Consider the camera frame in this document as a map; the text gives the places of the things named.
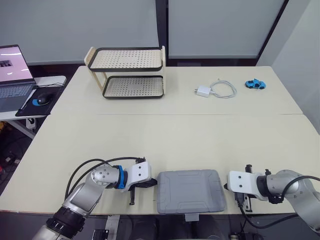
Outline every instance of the blue mouse pad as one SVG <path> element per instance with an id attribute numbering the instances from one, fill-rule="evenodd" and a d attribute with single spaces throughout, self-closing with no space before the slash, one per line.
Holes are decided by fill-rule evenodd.
<path id="1" fill-rule="evenodd" d="M 50 86 L 50 87 L 38 88 L 33 93 L 33 95 L 28 99 L 26 104 L 21 109 L 18 110 L 15 116 L 20 117 L 20 116 L 49 115 L 63 91 L 64 91 L 64 87 L 62 86 Z M 46 105 L 38 105 L 37 98 L 41 94 L 52 94 L 53 96 L 51 101 Z"/>

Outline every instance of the desk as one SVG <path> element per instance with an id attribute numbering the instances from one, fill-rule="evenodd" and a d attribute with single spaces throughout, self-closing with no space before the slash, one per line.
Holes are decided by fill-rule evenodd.
<path id="1" fill-rule="evenodd" d="M 61 83 L 64 84 L 66 82 L 66 77 L 65 76 L 46 76 L 46 77 L 36 77 L 34 78 L 35 82 L 37 85 L 50 85 L 50 84 L 55 84 L 55 83 Z M 36 90 L 32 90 L 30 93 L 29 97 L 27 100 L 24 102 L 28 101 L 29 98 L 34 94 Z M 36 116 L 16 116 L 17 111 L 5 111 L 5 112 L 0 112 L 0 121 L 7 121 L 10 125 L 21 131 L 23 134 L 27 135 L 29 138 L 33 139 L 35 137 L 35 134 L 30 131 L 28 128 L 26 128 L 25 125 L 21 124 L 18 121 L 15 120 L 20 120 L 20 119 L 30 119 L 30 118 L 42 118 L 45 117 L 43 115 L 36 115 Z"/>
<path id="2" fill-rule="evenodd" d="M 229 171 L 244 171 L 246 164 L 255 172 L 319 174 L 319 135 L 270 67 L 168 67 L 166 73 L 163 98 L 107 100 L 87 68 L 79 67 L 0 196 L 0 210 L 56 212 L 74 169 L 93 158 L 145 156 L 153 177 L 215 169 L 222 184 Z M 238 95 L 194 94 L 217 78 L 231 81 Z M 267 88 L 244 87 L 252 78 Z M 115 164 L 128 167 L 132 161 Z M 224 194 L 222 213 L 239 214 L 234 195 Z M 138 188 L 136 204 L 129 206 L 129 193 L 108 189 L 93 214 L 157 214 L 156 199 L 157 187 Z M 256 214 L 293 212 L 287 201 L 253 199 L 252 208 Z"/>
<path id="3" fill-rule="evenodd" d="M 49 115 L 0 197 L 6 211 L 54 213 L 61 206 L 68 179 L 82 162 L 143 157 L 152 176 L 161 171 L 215 169 L 221 183 L 231 170 L 272 173 L 291 169 L 319 175 L 319 136 L 302 114 L 239 115 Z M 131 166 L 132 160 L 115 164 Z M 319 182 L 314 182 L 319 189 Z M 129 193 L 105 190 L 93 214 L 157 214 L 157 187 Z M 227 208 L 239 214 L 234 195 L 224 190 Z M 273 205 L 252 200 L 256 214 L 291 213 L 285 201 Z"/>
<path id="4" fill-rule="evenodd" d="M 153 99 L 105 99 L 86 66 L 78 68 L 51 113 L 139 115 L 274 115 L 302 114 L 271 67 L 167 67 L 167 93 Z M 227 80 L 237 89 L 229 99 L 198 96 L 199 85 Z M 249 89 L 245 82 L 257 78 L 266 89 Z"/>

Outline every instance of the robot mount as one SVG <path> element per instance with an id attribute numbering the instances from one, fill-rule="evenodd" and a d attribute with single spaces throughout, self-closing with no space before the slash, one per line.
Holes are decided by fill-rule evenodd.
<path id="1" fill-rule="evenodd" d="M 276 174 L 266 169 L 265 174 L 252 173 L 251 165 L 247 165 L 246 172 L 230 171 L 227 176 L 229 191 L 244 194 L 246 212 L 252 212 L 251 199 L 269 201 L 272 204 L 283 202 L 282 193 L 288 183 L 302 175 L 291 170 L 281 170 Z M 284 197 L 292 205 L 296 213 L 317 233 L 320 233 L 320 193 L 317 192 L 310 179 L 294 182 L 285 192 Z"/>

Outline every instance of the white charger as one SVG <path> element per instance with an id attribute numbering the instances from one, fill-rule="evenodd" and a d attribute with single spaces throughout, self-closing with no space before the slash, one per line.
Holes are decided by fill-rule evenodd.
<path id="1" fill-rule="evenodd" d="M 225 85 L 228 85 L 231 90 L 232 90 L 232 94 L 231 95 L 227 95 L 227 96 L 222 96 L 220 94 L 218 94 L 217 92 L 214 91 L 213 87 L 217 84 L 225 84 Z M 203 86 L 203 85 L 200 85 L 198 87 L 198 89 L 195 89 L 195 94 L 199 95 L 199 96 L 202 96 L 202 97 L 205 97 L 205 98 L 208 98 L 210 94 L 216 96 L 217 98 L 221 98 L 221 99 L 228 99 L 228 98 L 233 98 L 234 96 L 237 95 L 237 89 L 235 88 L 235 86 L 233 86 L 230 82 L 228 81 L 225 81 L 225 80 L 220 80 L 218 78 L 218 81 L 212 83 L 210 85 L 210 87 L 207 87 L 207 86 Z"/>
<path id="2" fill-rule="evenodd" d="M 195 89 L 194 91 L 197 95 L 208 98 L 210 95 L 211 88 L 200 85 L 198 89 Z"/>

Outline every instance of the black mouse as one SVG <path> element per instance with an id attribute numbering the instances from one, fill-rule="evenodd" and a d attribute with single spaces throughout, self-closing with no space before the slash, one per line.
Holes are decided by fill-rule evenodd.
<path id="1" fill-rule="evenodd" d="M 43 105 L 47 105 L 48 103 L 51 102 L 52 98 L 54 97 L 53 93 L 41 93 L 37 99 L 36 99 L 36 106 L 43 106 Z"/>

